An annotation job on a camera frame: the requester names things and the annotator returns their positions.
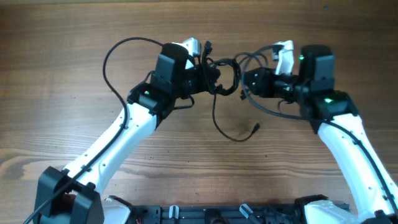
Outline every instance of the wooden table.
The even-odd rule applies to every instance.
[[[0,7],[0,223],[20,223],[34,206],[37,179],[82,154],[114,121],[121,105],[101,68],[121,39],[143,36],[213,43],[213,58],[232,57],[279,40],[329,45],[336,89],[348,92],[379,157],[398,178],[398,31],[394,1],[148,2]],[[122,94],[153,70],[160,48],[121,46],[108,64]],[[231,70],[220,83],[230,85]],[[294,68],[298,74],[298,64]],[[349,188],[306,122],[258,111],[238,93],[195,95],[190,110],[173,112],[121,166],[105,196],[134,205],[292,203],[325,194],[353,205]],[[276,100],[259,101],[275,109]],[[283,106],[297,114],[297,106]]]

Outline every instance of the black bracket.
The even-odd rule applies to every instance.
[[[374,212],[376,217],[368,218],[367,220],[363,221],[363,224],[391,224],[397,223],[397,217],[391,217],[392,220],[383,212],[383,210],[378,210]]]
[[[59,171],[48,167],[39,177],[35,200],[35,210],[41,206],[53,193],[71,178],[67,176],[67,170]],[[104,212],[101,197],[95,190],[95,184],[89,182],[82,185],[73,183],[66,192],[52,200],[33,219],[33,223],[59,223],[59,224],[94,224],[104,222]],[[72,190],[77,195],[69,195]]]
[[[348,204],[336,206],[349,212]],[[300,218],[301,214],[294,204],[259,205],[250,208],[252,215],[262,224],[299,223],[296,218]],[[239,211],[239,206],[179,207],[177,218],[169,218],[170,207],[136,206],[134,211],[136,215],[128,224],[253,224]]]

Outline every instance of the green led light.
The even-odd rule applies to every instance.
[[[331,103],[331,102],[333,102],[333,100],[331,98],[325,98],[325,102],[326,103]]]

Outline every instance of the cable connector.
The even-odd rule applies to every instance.
[[[246,98],[247,98],[247,97],[246,97],[246,95],[244,94],[243,90],[241,90],[240,99],[241,99],[241,100],[245,100]]]
[[[210,41],[206,41],[204,51],[207,54],[210,54],[212,50],[213,50],[213,48],[211,47],[211,42]]]
[[[253,130],[251,131],[251,135],[253,135],[254,133],[256,133],[256,131],[258,131],[260,129],[260,123],[256,123],[256,125],[254,125]]]

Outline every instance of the wire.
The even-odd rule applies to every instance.
[[[151,40],[151,39],[147,39],[147,38],[143,38],[143,37],[130,37],[127,39],[124,39],[120,42],[118,42],[117,44],[115,44],[111,50],[109,50],[109,52],[106,54],[105,59],[104,59],[104,64],[103,64],[103,68],[102,68],[102,73],[103,73],[103,77],[104,77],[104,81],[107,84],[107,86],[112,90],[112,92],[117,96],[117,98],[119,98],[119,101],[121,102],[122,106],[123,106],[123,110],[124,110],[124,119],[123,119],[123,123],[121,125],[121,127],[119,128],[119,130],[117,131],[117,133],[113,136],[113,138],[110,140],[109,143],[107,143],[107,145],[105,145],[105,147],[97,154],[95,155],[94,158],[92,158],[92,160],[90,160],[87,165],[85,165],[81,171],[79,171],[72,179],[70,179],[66,184],[64,184],[61,188],[59,188],[49,199],[47,199],[41,206],[39,206],[32,214],[29,215],[29,217],[25,220],[24,224],[28,224],[30,221],[33,220],[33,218],[39,214],[39,212],[46,206],[48,205],[53,199],[55,199],[56,197],[58,197],[61,193],[64,193],[64,191],[66,191],[66,189],[71,186],[71,184],[73,184],[82,174],[84,174],[95,162],[98,158],[100,158],[104,152],[115,142],[115,140],[117,140],[117,138],[119,137],[119,135],[122,133],[123,129],[126,126],[127,123],[127,105],[124,102],[123,98],[121,97],[121,95],[113,88],[113,86],[110,84],[110,82],[108,81],[108,79],[106,78],[106,62],[109,59],[109,56],[111,55],[112,51],[118,47],[119,45],[130,41],[130,40],[145,40],[145,41],[149,41],[152,43],[155,43],[159,46],[163,46],[163,44],[161,44],[160,42],[156,41],[156,40]]]
[[[282,102],[285,102],[285,104],[292,104],[292,103],[293,103],[293,102],[290,102],[290,101],[287,101],[287,100],[280,100],[280,101],[278,102],[278,105],[277,105],[277,107],[278,107],[278,112],[280,112],[280,113],[282,113],[281,110],[280,110],[280,104],[281,104]]]
[[[242,58],[242,60],[240,62],[238,62],[239,65],[241,65],[249,57],[252,57],[252,53],[241,52],[241,53],[238,53],[237,55],[235,55],[234,59],[236,60],[239,56],[242,56],[242,55],[246,55],[246,56],[244,58]],[[256,55],[261,56],[264,59],[264,61],[266,62],[266,67],[269,66],[268,58],[264,54],[257,52]]]
[[[214,123],[214,125],[216,126],[216,129],[217,129],[224,137],[226,137],[227,139],[232,140],[232,141],[244,142],[244,141],[247,141],[249,138],[251,138],[251,136],[252,136],[256,131],[259,130],[260,124],[257,123],[257,124],[254,126],[253,130],[251,131],[250,135],[249,135],[248,137],[244,138],[244,139],[232,138],[232,137],[228,136],[227,134],[225,134],[225,133],[221,130],[221,128],[217,125],[217,122],[216,122],[216,116],[215,116],[215,110],[216,110],[216,97],[217,97],[217,93],[214,94],[213,109],[212,109],[212,111],[211,111],[211,115],[212,115],[212,117],[213,117],[213,123]]]
[[[149,76],[150,76],[150,75],[153,75],[154,73],[155,73],[155,71],[150,71],[150,72],[148,73],[148,75],[145,77],[145,79],[144,79],[141,83],[147,82]]]
[[[270,45],[270,46],[263,47],[263,48],[259,49],[258,52],[262,52],[262,51],[268,50],[268,49],[273,49],[274,47],[278,47],[278,45]],[[263,112],[266,112],[266,113],[271,114],[271,115],[274,115],[274,116],[278,116],[278,117],[281,117],[281,118],[288,118],[288,119],[297,119],[297,120],[301,120],[301,121],[310,121],[310,122],[316,122],[316,123],[325,123],[325,124],[328,124],[328,125],[330,125],[330,126],[333,126],[333,127],[337,128],[337,129],[341,130],[342,132],[346,133],[346,134],[355,142],[355,144],[357,144],[357,145],[361,148],[361,150],[364,152],[366,158],[367,158],[367,159],[369,160],[369,162],[371,163],[371,165],[372,165],[372,167],[373,167],[373,169],[374,169],[374,171],[375,171],[375,173],[376,173],[376,175],[377,175],[377,177],[378,177],[378,179],[379,179],[379,181],[380,181],[380,183],[381,183],[383,189],[386,191],[387,198],[388,198],[388,200],[389,200],[389,202],[390,202],[390,204],[391,204],[391,207],[392,207],[392,209],[393,209],[395,215],[398,215],[398,208],[397,208],[396,203],[394,202],[394,196],[391,194],[391,192],[390,192],[390,190],[389,190],[389,188],[388,188],[388,186],[387,186],[387,184],[386,184],[386,181],[384,180],[384,178],[383,178],[383,176],[382,176],[382,174],[381,174],[379,168],[377,167],[375,161],[373,160],[373,158],[372,158],[372,156],[370,155],[370,153],[368,152],[368,150],[364,147],[364,145],[362,144],[362,142],[361,142],[353,133],[351,133],[350,131],[348,131],[348,130],[345,129],[344,127],[342,127],[342,126],[340,126],[340,125],[338,125],[338,124],[335,124],[335,123],[333,123],[333,122],[331,122],[331,121],[329,121],[329,120],[326,120],[326,119],[304,118],[304,117],[301,117],[301,116],[294,116],[294,115],[282,114],[282,113],[277,113],[277,112],[275,112],[275,111],[271,111],[271,110],[269,110],[269,109],[267,109],[267,108],[261,106],[260,104],[258,104],[258,103],[247,93],[246,88],[245,88],[245,84],[244,84],[244,74],[245,74],[245,72],[246,72],[246,69],[247,69],[247,67],[248,67],[248,65],[249,65],[249,63],[250,63],[250,61],[251,61],[251,59],[252,59],[252,57],[250,57],[250,58],[246,61],[246,63],[244,64],[244,66],[243,66],[242,75],[241,75],[241,81],[242,81],[242,90],[243,90],[243,93],[244,93],[244,95],[246,96],[246,98],[253,104],[253,106],[255,106],[256,108],[262,110]]]
[[[211,59],[211,58],[205,58],[205,57],[203,56],[203,63],[204,63],[204,64],[201,64],[200,61],[199,61],[199,66],[201,66],[201,68],[202,68],[203,77],[205,77],[205,83],[206,83],[206,85],[207,85],[208,92],[209,92],[210,94],[214,95],[214,94],[215,94],[214,89],[211,88],[209,78],[207,77],[207,73],[206,73],[206,69],[207,69],[207,68],[204,68],[205,62],[207,62],[207,60],[210,60],[212,63],[214,63],[213,59]]]
[[[236,62],[235,59],[230,59],[230,58],[223,58],[223,59],[214,61],[213,64],[214,64],[213,65],[214,68],[216,68],[217,66],[229,65],[233,69],[234,78],[233,78],[233,84],[231,85],[231,87],[228,88],[227,90],[220,90],[220,91],[215,92],[216,94],[221,94],[223,96],[228,96],[228,95],[232,94],[235,90],[237,90],[239,88],[239,76],[241,73],[241,67]]]
[[[187,105],[187,106],[176,106],[176,107],[174,107],[173,110],[182,110],[182,109],[191,108],[191,107],[195,104],[195,100],[193,99],[193,97],[192,97],[191,95],[189,95],[188,98],[191,99],[191,105]]]

